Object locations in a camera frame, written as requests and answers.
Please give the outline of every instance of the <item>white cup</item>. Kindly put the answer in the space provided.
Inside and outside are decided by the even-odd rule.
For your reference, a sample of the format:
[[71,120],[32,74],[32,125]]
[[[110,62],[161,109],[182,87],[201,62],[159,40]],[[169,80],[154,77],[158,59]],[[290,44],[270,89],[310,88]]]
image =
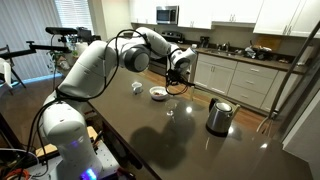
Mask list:
[[139,82],[134,82],[132,84],[132,88],[134,94],[139,94],[142,92],[142,84]]

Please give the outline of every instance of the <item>dish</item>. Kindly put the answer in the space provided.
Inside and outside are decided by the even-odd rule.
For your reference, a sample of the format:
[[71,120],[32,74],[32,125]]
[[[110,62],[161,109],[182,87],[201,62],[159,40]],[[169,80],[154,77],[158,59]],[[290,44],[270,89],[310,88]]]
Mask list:
[[162,101],[168,97],[166,88],[162,86],[154,86],[150,88],[149,92],[150,92],[151,98],[156,101]]

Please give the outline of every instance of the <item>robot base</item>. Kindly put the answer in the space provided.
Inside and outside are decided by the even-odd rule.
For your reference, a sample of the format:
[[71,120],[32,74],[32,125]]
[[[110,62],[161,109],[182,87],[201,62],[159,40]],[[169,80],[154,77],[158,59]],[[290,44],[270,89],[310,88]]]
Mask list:
[[[110,150],[107,148],[107,146],[100,141],[99,145],[98,145],[98,150],[97,152],[97,157],[100,160],[101,164],[102,164],[102,171],[100,172],[99,177],[97,177],[97,179],[102,179],[104,177],[110,176],[112,174],[115,174],[117,172],[117,169],[120,167],[119,163],[117,162],[117,160],[114,158],[114,156],[111,154]],[[55,177],[55,171],[56,171],[56,167],[57,165],[61,162],[61,157],[55,157],[53,159],[50,159],[48,161],[49,164],[49,170],[47,172],[47,174],[45,174],[44,176],[37,178],[38,180],[58,180],[57,177]],[[36,165],[36,166],[32,166],[30,168],[27,169],[31,175],[40,175],[43,172],[45,172],[46,170],[46,166],[44,165]]]

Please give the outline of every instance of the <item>window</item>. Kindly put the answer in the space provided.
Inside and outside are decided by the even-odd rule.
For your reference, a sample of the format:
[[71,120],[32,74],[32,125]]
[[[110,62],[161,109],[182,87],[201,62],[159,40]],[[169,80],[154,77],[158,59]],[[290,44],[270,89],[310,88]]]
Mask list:
[[62,27],[85,27],[94,34],[87,0],[55,0],[55,3]]

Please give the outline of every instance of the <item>backsplash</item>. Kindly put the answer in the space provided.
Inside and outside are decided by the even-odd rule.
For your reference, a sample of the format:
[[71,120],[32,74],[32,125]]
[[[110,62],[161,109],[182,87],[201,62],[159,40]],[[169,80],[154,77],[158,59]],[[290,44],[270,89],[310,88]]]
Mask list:
[[[176,25],[149,25],[149,24],[132,24],[133,28],[147,27],[154,29],[156,32],[161,33],[165,30],[178,31],[185,35],[186,40],[199,42],[200,36],[209,36],[210,44],[223,44],[230,42],[233,47],[246,48],[250,46],[250,40],[255,42],[259,34],[253,33],[253,28],[248,27],[231,27],[231,26],[213,26],[213,29],[195,29],[183,28]],[[306,38],[303,37],[281,37],[281,43],[276,53],[296,56]],[[312,45],[315,50],[320,46],[320,39],[314,39]]]

